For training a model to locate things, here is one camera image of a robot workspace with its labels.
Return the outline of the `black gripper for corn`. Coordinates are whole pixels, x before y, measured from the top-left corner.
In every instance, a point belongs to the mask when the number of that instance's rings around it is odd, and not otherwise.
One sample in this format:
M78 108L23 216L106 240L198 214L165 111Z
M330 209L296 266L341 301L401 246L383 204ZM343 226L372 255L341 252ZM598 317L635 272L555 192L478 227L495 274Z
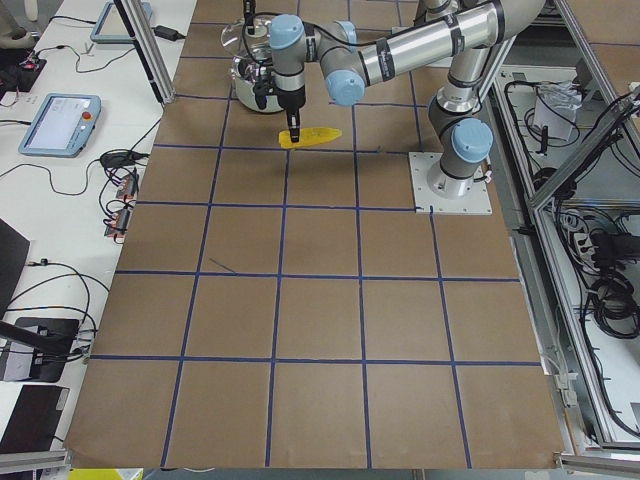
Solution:
M269 106L272 98L277 99L278 110L286 111L290 141L300 141L300 109L306 103L304 70L294 74L280 74L270 69L258 69L253 73L252 92L259 111L275 111Z

